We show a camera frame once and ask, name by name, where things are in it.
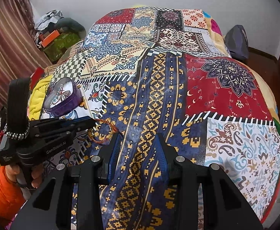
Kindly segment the orange sleeve forearm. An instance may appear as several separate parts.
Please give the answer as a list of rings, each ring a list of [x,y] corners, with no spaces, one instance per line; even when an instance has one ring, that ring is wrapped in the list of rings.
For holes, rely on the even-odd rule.
[[[7,229],[14,216],[25,203],[16,175],[20,173],[18,166],[0,167],[0,229]]]

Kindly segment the left hand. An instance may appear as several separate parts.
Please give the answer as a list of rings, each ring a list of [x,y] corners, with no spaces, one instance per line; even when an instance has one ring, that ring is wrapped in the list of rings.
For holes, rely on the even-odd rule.
[[[7,178],[12,182],[17,182],[17,175],[20,174],[20,167],[18,165],[8,165],[5,166],[5,174]],[[31,176],[32,180],[32,187],[38,188],[43,181],[43,165],[40,164],[32,168]]]

